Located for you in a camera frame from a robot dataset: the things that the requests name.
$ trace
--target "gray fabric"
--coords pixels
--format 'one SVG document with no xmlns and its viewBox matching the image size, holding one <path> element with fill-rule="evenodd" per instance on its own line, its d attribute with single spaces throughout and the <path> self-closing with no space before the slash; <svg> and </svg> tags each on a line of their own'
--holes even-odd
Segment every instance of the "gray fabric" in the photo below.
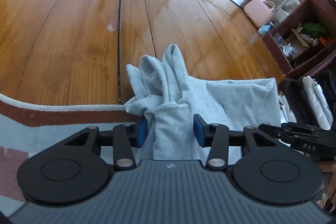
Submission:
<svg viewBox="0 0 336 224">
<path fill-rule="evenodd" d="M 162 62 L 143 56 L 139 68 L 126 67 L 135 97 L 126 111 L 144 115 L 148 137 L 136 160 L 189 160 L 205 162 L 209 148 L 201 148 L 193 134 L 193 114 L 219 122 L 231 130 L 268 123 L 280 126 L 275 79 L 206 81 L 188 76 L 177 45 L 170 45 Z M 230 148 L 229 163 L 240 158 Z"/>
</svg>

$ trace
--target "blue gripper pad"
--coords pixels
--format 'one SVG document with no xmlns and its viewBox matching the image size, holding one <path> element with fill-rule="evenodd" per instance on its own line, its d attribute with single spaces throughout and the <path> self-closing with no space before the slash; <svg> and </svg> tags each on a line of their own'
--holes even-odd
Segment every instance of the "blue gripper pad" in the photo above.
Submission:
<svg viewBox="0 0 336 224">
<path fill-rule="evenodd" d="M 205 135 L 203 127 L 195 116 L 194 116 L 194 134 L 198 141 L 199 146 L 205 147 Z"/>
<path fill-rule="evenodd" d="M 137 148 L 140 148 L 143 146 L 146 138 L 147 138 L 147 120 L 144 119 L 142 124 L 139 127 L 139 130 L 137 132 L 137 136 L 136 136 L 136 146 Z"/>
</svg>

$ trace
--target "stack of clothes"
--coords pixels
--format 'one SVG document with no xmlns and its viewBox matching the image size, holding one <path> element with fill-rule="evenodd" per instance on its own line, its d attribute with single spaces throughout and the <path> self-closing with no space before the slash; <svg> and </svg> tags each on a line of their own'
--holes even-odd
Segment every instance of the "stack of clothes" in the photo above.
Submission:
<svg viewBox="0 0 336 224">
<path fill-rule="evenodd" d="M 298 80 L 284 79 L 279 84 L 280 108 L 286 122 L 318 126 L 325 130 L 335 129 L 336 88 L 332 71 L 326 69 L 315 75 Z"/>
</svg>

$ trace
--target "green object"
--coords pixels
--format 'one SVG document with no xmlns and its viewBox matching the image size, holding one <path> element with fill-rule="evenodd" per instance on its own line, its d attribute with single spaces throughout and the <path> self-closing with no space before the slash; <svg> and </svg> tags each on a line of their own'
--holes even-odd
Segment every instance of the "green object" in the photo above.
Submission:
<svg viewBox="0 0 336 224">
<path fill-rule="evenodd" d="M 324 27 L 322 27 L 320 23 L 315 24 L 315 23 L 307 22 L 303 24 L 303 27 L 310 32 L 327 33 L 327 30 Z"/>
</svg>

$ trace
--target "gray ribbed panel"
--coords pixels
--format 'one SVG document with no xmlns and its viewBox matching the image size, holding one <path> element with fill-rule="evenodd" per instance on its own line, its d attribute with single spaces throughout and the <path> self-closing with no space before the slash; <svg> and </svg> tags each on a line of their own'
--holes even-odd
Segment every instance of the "gray ribbed panel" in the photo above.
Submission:
<svg viewBox="0 0 336 224">
<path fill-rule="evenodd" d="M 198 161 L 143 160 L 118 172 L 99 195 L 64 208 L 27 203 L 14 224 L 323 224 L 330 221 L 313 203 L 276 208 L 240 194 L 224 173 Z"/>
</svg>

